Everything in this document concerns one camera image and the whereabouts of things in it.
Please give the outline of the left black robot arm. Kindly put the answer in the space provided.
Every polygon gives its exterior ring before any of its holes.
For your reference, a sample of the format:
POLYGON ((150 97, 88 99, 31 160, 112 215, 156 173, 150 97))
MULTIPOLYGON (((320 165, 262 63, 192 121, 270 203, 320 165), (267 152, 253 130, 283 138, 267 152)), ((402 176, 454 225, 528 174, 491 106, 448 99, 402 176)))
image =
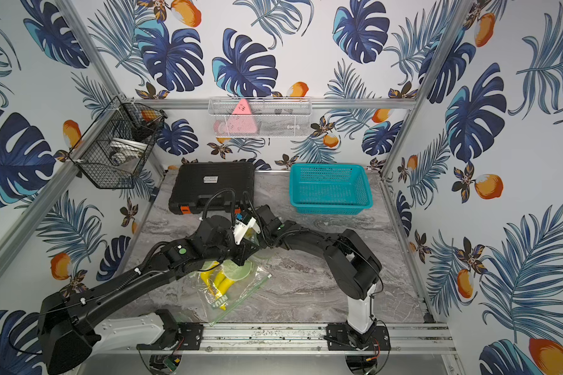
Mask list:
POLYGON ((66 373, 88 359, 106 338, 95 328, 137 298, 203 270, 207 262, 231 259, 241 265, 265 248, 270 232, 264 222, 249 219, 253 240, 246 238, 242 225, 222 216, 206 218, 193 234, 157 243, 139 265, 110 281, 68 297, 55 292, 44 298, 38 340, 48 373, 66 373))

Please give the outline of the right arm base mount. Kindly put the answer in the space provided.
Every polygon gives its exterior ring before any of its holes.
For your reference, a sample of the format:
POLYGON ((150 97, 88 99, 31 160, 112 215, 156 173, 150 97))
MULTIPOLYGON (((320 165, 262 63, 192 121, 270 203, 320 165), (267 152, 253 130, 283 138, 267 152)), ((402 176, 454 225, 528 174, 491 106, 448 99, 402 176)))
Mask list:
POLYGON ((376 323, 364 334, 357 332, 348 323, 330 323, 323 336, 329 351, 389 351, 391 343, 389 330, 376 323))

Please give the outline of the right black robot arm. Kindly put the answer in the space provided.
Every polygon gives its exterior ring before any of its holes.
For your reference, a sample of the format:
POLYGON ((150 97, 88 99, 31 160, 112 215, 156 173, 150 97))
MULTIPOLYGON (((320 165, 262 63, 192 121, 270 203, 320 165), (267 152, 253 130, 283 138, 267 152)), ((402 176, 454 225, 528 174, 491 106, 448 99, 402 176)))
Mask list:
POLYGON ((274 248, 302 251, 323 259, 348 298, 347 325, 359 335, 372 330, 372 294, 382 281, 382 265, 364 240, 351 229, 342 233, 312 230, 292 220, 281 221, 267 205, 256 210, 258 223, 274 248))

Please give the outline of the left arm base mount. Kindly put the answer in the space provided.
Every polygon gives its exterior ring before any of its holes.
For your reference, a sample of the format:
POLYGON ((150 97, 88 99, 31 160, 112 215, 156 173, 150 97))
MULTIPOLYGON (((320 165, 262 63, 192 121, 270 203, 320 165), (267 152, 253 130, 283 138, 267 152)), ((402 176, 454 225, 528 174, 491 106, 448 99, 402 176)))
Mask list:
POLYGON ((140 351, 170 350, 198 351, 203 340, 204 326, 201 323, 176 323, 166 328, 153 344, 138 344, 140 351))

